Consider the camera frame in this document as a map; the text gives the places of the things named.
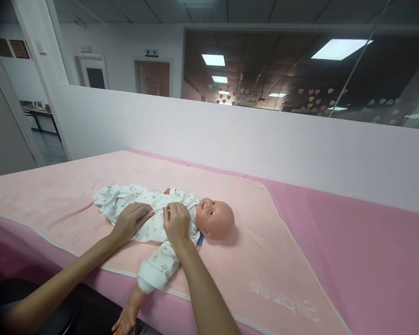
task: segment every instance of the door frame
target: door frame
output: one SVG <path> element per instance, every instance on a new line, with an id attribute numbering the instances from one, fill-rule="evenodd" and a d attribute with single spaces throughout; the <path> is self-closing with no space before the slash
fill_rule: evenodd
<path id="1" fill-rule="evenodd" d="M 138 63 L 139 61 L 145 62 L 160 62 L 160 63 L 169 63 L 169 97 L 172 98 L 172 67 L 173 67 L 173 58 L 160 58 L 160 57 L 140 57 L 140 56 L 133 56 L 134 61 L 134 71 L 135 71 L 135 93 L 141 93 L 141 80 L 139 80 L 137 73 L 138 73 Z"/>
<path id="2" fill-rule="evenodd" d="M 79 83 L 81 86 L 83 87 L 88 87 L 84 85 L 84 78 L 82 76 L 82 71 L 81 71 L 81 63 L 80 63 L 80 59 L 84 59 L 84 60 L 100 60 L 103 63 L 103 68 L 102 68 L 102 76 L 104 77 L 104 86 L 105 89 L 110 89 L 110 86 L 108 85 L 108 76 L 107 76 L 107 64 L 106 64 L 106 59 L 104 57 L 104 54 L 86 54 L 86 53 L 82 53 L 82 54 L 77 54 L 74 56 L 74 63 L 76 65 L 76 71 L 78 73 L 78 77 L 79 77 Z"/>

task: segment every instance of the white door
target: white door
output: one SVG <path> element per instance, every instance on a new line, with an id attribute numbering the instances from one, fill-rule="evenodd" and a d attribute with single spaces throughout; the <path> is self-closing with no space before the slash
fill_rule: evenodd
<path id="1" fill-rule="evenodd" d="M 83 85 L 108 89 L 107 72 L 103 60 L 78 57 Z"/>

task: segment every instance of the ceiling light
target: ceiling light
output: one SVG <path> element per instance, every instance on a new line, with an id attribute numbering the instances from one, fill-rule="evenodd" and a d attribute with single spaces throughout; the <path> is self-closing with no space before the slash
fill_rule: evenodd
<path id="1" fill-rule="evenodd" d="M 345 109 L 347 109 L 347 108 L 345 108 L 345 107 L 335 107 L 335 110 L 337 111 L 337 110 L 345 110 Z"/>
<path id="2" fill-rule="evenodd" d="M 202 54 L 203 60 L 206 65 L 225 66 L 225 59 L 223 55 L 204 55 Z"/>
<path id="3" fill-rule="evenodd" d="M 366 44 L 367 40 L 330 40 L 316 54 L 314 59 L 342 60 L 359 50 Z"/>
<path id="4" fill-rule="evenodd" d="M 278 94 L 278 93 L 271 93 L 271 94 L 269 94 L 269 96 L 272 96 L 272 97 L 275 97 L 275 98 L 282 98 L 285 95 L 287 95 L 287 94 L 284 94 L 284 93 L 280 93 L 280 94 Z"/>
<path id="5" fill-rule="evenodd" d="M 212 76 L 214 82 L 220 82 L 223 84 L 228 84 L 228 78 L 227 77 L 218 77 L 218 76 Z"/>

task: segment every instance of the baby doll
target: baby doll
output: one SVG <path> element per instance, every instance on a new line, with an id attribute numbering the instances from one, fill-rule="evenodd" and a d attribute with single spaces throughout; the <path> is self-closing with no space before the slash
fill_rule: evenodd
<path id="1" fill-rule="evenodd" d="M 161 289 L 180 265 L 163 228 L 163 207 L 171 202 L 186 206 L 191 217 L 189 238 L 197 244 L 200 233 L 213 240 L 226 239 L 234 228 L 234 214 L 223 201 L 209 198 L 198 199 L 195 195 L 179 188 L 168 188 L 164 193 L 149 190 L 141 185 L 107 185 L 96 192 L 94 203 L 101 206 L 100 212 L 115 225 L 118 215 L 133 202 L 149 204 L 155 213 L 136 232 L 132 240 L 138 242 L 161 242 L 160 248 L 147 261 L 141 262 L 137 285 L 112 331 L 126 334 L 135 325 L 138 309 L 146 294 Z"/>

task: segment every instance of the onesie sleeve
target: onesie sleeve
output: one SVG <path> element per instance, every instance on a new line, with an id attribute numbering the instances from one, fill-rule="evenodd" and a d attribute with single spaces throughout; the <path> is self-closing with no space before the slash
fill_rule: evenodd
<path id="1" fill-rule="evenodd" d="M 179 265 L 178 257 L 166 239 L 147 261 L 141 262 L 137 279 L 138 287 L 145 293 L 163 288 Z"/>
<path id="2" fill-rule="evenodd" d="M 175 195 L 180 197 L 180 202 L 185 205 L 188 209 L 198 205 L 200 199 L 197 198 L 194 194 L 189 191 L 182 190 L 180 188 L 172 188 L 169 192 L 170 195 Z"/>

